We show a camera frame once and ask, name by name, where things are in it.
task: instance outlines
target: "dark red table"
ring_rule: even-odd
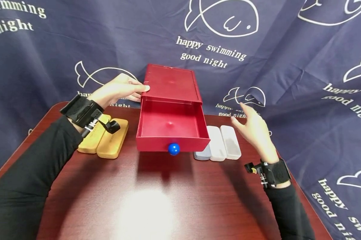
[[[2,167],[0,177],[59,118],[64,105],[50,109]],[[74,154],[49,193],[38,239],[280,239],[259,177],[243,167],[260,157],[239,133],[239,160],[197,161],[192,153],[175,157],[165,152],[140,153],[135,144],[139,109],[108,107],[105,113],[129,121],[119,157]],[[230,119],[206,115],[206,123],[230,125]],[[293,183],[317,239],[331,239]]]

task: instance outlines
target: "black sleeve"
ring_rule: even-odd
[[[82,140],[62,116],[0,178],[0,240],[36,239],[51,185]]]
[[[294,186],[265,189],[274,210],[282,240],[314,240],[314,231]]]

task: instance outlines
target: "gray case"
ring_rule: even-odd
[[[210,144],[202,152],[194,152],[194,158],[197,160],[209,160],[211,157]]]

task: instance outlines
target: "blue knob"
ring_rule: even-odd
[[[168,152],[169,152],[171,155],[175,156],[176,154],[179,153],[179,145],[176,144],[176,143],[170,144],[170,145],[168,146]]]

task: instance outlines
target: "left hand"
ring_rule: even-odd
[[[116,103],[120,98],[140,102],[140,93],[150,90],[150,86],[143,85],[127,74],[121,73],[113,80],[96,90],[87,99],[94,100],[103,109]]]

